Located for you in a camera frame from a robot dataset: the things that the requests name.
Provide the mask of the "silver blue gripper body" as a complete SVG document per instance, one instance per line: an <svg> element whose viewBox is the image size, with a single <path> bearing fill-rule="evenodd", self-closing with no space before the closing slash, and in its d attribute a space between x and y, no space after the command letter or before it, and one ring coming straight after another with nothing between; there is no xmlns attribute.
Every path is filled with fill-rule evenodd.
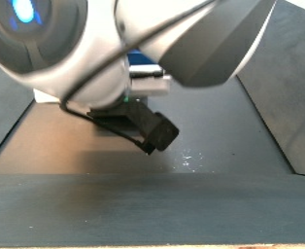
<svg viewBox="0 0 305 249"><path fill-rule="evenodd" d="M162 96L169 93L171 76L163 68L139 51L127 53L130 92L134 97Z"/></svg>

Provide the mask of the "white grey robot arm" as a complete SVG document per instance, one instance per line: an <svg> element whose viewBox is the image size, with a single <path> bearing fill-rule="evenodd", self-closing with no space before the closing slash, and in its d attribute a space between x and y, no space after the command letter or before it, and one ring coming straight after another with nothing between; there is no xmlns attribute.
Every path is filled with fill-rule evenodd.
<svg viewBox="0 0 305 249"><path fill-rule="evenodd" d="M62 97L113 53L138 49L186 87L222 84L261 42L278 0L0 0L0 68Z"/></svg>

